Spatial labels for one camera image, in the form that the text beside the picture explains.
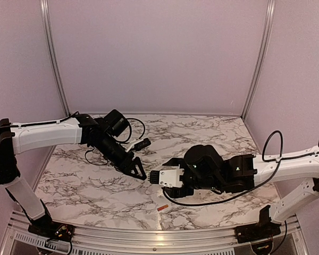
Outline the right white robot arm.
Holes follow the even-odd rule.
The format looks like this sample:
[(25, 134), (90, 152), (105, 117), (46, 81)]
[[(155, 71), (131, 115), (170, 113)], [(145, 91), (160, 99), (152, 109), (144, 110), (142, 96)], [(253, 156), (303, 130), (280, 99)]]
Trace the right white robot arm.
[(240, 197), (264, 184), (292, 179), (303, 182), (280, 201), (262, 209), (253, 234), (264, 238), (273, 224), (282, 224), (298, 209), (319, 198), (319, 142), (309, 149), (276, 156), (239, 155), (223, 160), (213, 146), (191, 147), (183, 158), (172, 158), (157, 173), (156, 184), (170, 198), (191, 196), (194, 190)]

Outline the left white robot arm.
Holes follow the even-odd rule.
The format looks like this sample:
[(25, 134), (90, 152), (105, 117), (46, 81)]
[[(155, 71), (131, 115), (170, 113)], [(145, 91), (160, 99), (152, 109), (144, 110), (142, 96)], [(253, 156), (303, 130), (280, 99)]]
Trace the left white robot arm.
[(124, 175), (145, 180), (141, 160), (135, 156), (150, 145), (141, 136), (131, 142), (117, 138), (124, 130), (131, 130), (129, 120), (114, 109), (104, 117), (75, 113), (69, 117), (36, 123), (11, 123), (0, 120), (0, 185), (24, 210), (31, 224), (44, 236), (57, 230), (44, 203), (35, 195), (21, 176), (16, 157), (28, 151), (58, 145), (87, 145), (97, 149), (109, 163)]

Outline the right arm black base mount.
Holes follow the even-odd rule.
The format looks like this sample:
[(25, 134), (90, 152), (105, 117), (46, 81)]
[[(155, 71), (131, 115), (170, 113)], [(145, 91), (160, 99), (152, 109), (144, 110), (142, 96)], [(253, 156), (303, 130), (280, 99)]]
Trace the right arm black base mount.
[(259, 226), (259, 223), (238, 226), (234, 229), (238, 243), (254, 242), (279, 235), (281, 224), (268, 223)]

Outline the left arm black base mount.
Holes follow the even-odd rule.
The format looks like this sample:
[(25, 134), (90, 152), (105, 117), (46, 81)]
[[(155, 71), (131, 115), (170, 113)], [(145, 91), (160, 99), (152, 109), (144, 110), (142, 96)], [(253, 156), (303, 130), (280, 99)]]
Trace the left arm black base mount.
[(70, 242), (74, 233), (74, 226), (60, 222), (51, 222), (45, 226), (29, 225), (28, 232), (51, 240)]

